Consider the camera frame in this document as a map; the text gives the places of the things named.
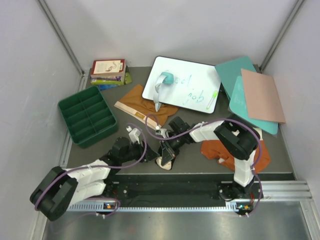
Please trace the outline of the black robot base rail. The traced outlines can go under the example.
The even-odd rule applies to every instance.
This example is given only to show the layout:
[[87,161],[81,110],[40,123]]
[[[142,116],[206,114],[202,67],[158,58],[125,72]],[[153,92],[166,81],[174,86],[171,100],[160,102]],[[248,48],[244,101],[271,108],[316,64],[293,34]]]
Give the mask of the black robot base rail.
[[222,207],[230,200],[251,204],[259,198],[258,183],[242,188],[231,173],[116,174],[108,177],[103,197],[122,207]]

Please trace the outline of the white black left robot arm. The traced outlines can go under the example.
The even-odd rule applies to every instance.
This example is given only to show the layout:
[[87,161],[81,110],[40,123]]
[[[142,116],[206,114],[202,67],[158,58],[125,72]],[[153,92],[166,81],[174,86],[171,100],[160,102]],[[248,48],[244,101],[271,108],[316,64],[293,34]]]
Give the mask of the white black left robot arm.
[[114,187],[107,178],[119,172],[124,163],[145,163],[157,157],[158,153],[145,141],[131,142],[126,137],[119,137],[105,155],[90,164],[69,169],[52,168],[29,200],[48,220],[55,221],[68,207],[85,199],[109,198]]

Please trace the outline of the black ribbed underwear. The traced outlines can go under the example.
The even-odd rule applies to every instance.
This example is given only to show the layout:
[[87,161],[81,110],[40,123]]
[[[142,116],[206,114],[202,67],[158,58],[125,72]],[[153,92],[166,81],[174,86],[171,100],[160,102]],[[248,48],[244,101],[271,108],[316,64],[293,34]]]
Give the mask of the black ribbed underwear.
[[174,164],[174,159],[164,163],[161,156],[157,157],[155,163],[163,170],[170,171]]

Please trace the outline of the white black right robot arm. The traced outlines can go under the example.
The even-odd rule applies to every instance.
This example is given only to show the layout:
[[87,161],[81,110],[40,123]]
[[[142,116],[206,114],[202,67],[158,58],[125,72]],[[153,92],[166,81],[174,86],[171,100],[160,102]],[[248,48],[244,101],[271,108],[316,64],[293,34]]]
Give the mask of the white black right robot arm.
[[239,198],[245,198],[251,193],[254,156],[260,140],[256,130],[229,118],[189,125],[180,117],[176,117],[169,126],[170,131],[160,126],[155,127],[155,134],[163,137],[160,141],[159,157],[155,160],[159,167],[171,170],[173,161],[185,144],[218,141],[234,158],[234,194]]

